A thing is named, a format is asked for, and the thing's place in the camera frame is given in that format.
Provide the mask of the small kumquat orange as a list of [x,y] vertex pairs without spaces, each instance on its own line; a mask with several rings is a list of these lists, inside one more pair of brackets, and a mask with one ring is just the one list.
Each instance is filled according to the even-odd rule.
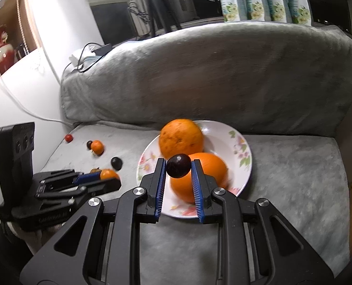
[[100,172],[101,180],[117,179],[120,180],[119,175],[112,169],[103,169]]

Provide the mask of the grey sofa back cushion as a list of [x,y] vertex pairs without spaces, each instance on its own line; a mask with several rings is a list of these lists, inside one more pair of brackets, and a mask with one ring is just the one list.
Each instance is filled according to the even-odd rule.
[[161,128],[216,120],[251,134],[333,136],[352,101],[352,40],[339,28],[217,23],[118,46],[64,76],[75,122]]

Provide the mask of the dark plum beside mandarin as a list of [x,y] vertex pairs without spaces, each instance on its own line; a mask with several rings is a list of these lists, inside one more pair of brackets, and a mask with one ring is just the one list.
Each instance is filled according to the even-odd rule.
[[88,148],[89,150],[92,150],[92,143],[93,143],[93,142],[92,142],[91,140],[86,143],[87,148]]

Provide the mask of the red cherry tomato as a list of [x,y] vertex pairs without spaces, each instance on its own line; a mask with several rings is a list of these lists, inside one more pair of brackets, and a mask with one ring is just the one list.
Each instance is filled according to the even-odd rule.
[[67,134],[64,139],[67,143],[70,143],[73,140],[73,136],[71,134]]

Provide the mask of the floral white plate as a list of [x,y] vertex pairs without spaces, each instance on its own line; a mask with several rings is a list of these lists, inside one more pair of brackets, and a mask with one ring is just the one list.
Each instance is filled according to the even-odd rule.
[[[252,155],[249,143],[236,129],[221,122],[196,120],[204,134],[204,151],[212,153],[225,162],[228,168],[228,190],[238,196],[249,181],[252,169]],[[159,138],[155,137],[142,152],[137,165],[136,178],[155,170],[157,159],[161,158]],[[166,177],[162,214],[179,219],[195,219],[195,206],[181,200],[171,189],[170,177]]]

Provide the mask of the dark plum on seat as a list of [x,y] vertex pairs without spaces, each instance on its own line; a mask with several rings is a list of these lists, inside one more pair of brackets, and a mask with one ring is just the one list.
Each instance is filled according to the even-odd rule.
[[113,167],[113,169],[115,171],[120,171],[122,169],[123,166],[123,161],[121,160],[121,158],[114,156],[111,160],[110,160],[111,166]]

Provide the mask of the small mandarin orange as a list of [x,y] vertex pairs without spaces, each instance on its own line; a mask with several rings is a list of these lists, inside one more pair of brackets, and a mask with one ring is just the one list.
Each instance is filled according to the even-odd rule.
[[101,156],[104,153],[104,144],[100,140],[92,141],[90,148],[97,156]]

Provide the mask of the dark plum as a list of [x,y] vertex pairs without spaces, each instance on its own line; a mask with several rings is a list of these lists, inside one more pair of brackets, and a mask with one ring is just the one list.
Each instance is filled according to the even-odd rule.
[[87,148],[88,148],[89,150],[92,150],[92,143],[93,143],[93,142],[92,142],[91,140],[86,143]]
[[111,160],[110,160],[111,166],[113,167],[113,169],[115,171],[120,171],[122,169],[123,166],[123,161],[121,160],[121,158],[114,156]]
[[176,154],[166,164],[166,172],[171,178],[182,178],[191,170],[191,159],[187,154]]

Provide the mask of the speckled large orange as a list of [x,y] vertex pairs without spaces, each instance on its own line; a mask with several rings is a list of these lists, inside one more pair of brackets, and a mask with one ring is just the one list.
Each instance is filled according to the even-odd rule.
[[167,123],[159,135],[161,154],[169,159],[176,154],[194,154],[204,149],[204,134],[189,119],[175,119]]

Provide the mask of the brown longan fruit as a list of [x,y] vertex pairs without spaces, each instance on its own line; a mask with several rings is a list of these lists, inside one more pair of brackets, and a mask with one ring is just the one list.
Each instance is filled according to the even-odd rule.
[[102,170],[99,168],[94,168],[90,171],[90,173],[101,172]]

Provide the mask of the smooth large orange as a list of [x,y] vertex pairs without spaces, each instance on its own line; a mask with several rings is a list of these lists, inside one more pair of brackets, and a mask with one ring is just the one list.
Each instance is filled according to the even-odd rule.
[[[191,161],[200,160],[204,173],[208,176],[213,176],[218,187],[228,188],[228,168],[218,156],[206,152],[198,152],[190,154],[189,157]],[[191,172],[182,178],[170,178],[170,185],[179,199],[191,204],[195,202]]]

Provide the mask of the red white ceramic jar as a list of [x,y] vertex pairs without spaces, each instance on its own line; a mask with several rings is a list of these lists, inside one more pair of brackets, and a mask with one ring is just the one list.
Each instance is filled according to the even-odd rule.
[[15,63],[14,47],[8,42],[5,24],[0,26],[0,76]]

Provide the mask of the black tripod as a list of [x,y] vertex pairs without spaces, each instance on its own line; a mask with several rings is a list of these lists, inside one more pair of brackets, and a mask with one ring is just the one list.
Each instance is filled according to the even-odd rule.
[[175,26],[177,30],[181,30],[181,24],[177,19],[174,11],[172,11],[170,4],[167,0],[145,0],[149,25],[150,25],[150,37],[156,37],[155,25],[160,23],[164,29],[164,33],[172,32],[172,26]]

